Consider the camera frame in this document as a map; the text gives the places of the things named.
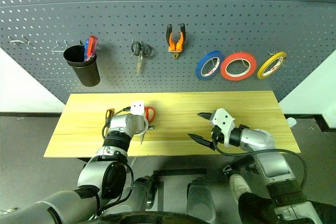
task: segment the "blue tape roll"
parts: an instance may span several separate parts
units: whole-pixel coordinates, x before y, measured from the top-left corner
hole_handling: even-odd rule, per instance
[[[205,64],[213,58],[219,59],[219,60],[216,59],[216,65],[214,66],[214,68],[210,72],[202,74],[202,69],[205,66]],[[219,71],[223,60],[224,60],[224,56],[222,55],[220,51],[209,52],[197,64],[197,67],[195,69],[195,74],[197,78],[200,80],[207,80],[211,78],[215,73]]]

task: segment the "gray pegboard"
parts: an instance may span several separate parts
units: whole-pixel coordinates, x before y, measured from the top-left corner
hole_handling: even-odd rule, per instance
[[[3,0],[1,47],[56,97],[66,102],[79,92],[178,92],[274,90],[284,98],[336,48],[336,0]],[[187,41],[178,60],[167,52],[165,30],[186,23]],[[7,36],[24,34],[29,46],[13,47]],[[99,37],[101,82],[81,85],[55,41],[79,44],[90,34]],[[136,77],[132,39],[154,48]],[[265,80],[256,73],[240,82],[218,73],[207,81],[194,74],[206,52],[252,53],[260,67],[267,51],[288,54],[285,66]]]

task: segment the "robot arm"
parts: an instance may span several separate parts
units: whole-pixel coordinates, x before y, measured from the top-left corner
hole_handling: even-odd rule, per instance
[[[235,127],[234,118],[223,108],[213,113],[199,113],[199,116],[210,121],[213,126],[212,142],[201,136],[189,134],[196,142],[223,155],[245,156],[239,161],[224,167],[224,173],[229,174],[236,167],[242,166],[253,156],[257,173],[261,176],[268,192],[275,204],[276,215],[289,223],[296,223],[302,219],[309,219],[315,224],[322,224],[311,202],[306,200],[296,177],[285,158],[275,149],[273,137],[264,130],[251,130],[245,125]],[[225,146],[237,146],[250,154],[223,153],[217,143]]]
[[[144,134],[148,122],[144,102],[131,104],[131,113],[112,118],[104,144],[79,175],[78,188],[59,191],[32,206],[1,215],[6,224],[70,224],[89,220],[104,211],[110,200],[122,194],[127,165],[127,151],[135,134]]]

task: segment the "yellow tape roll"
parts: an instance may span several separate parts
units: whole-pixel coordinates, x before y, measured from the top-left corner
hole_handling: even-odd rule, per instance
[[[270,57],[268,60],[265,61],[265,63],[260,67],[257,77],[262,80],[267,77],[269,77],[271,74],[273,74],[275,71],[277,71],[278,68],[280,68],[281,64],[285,61],[286,59],[286,53],[285,52],[279,52],[272,57]],[[274,62],[278,61],[270,70],[265,72],[265,70]]]

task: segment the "white wall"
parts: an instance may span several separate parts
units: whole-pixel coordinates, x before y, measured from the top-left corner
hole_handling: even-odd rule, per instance
[[[0,112],[62,112],[64,104],[0,48]]]
[[[281,102],[285,114],[322,114],[336,127],[336,51]]]

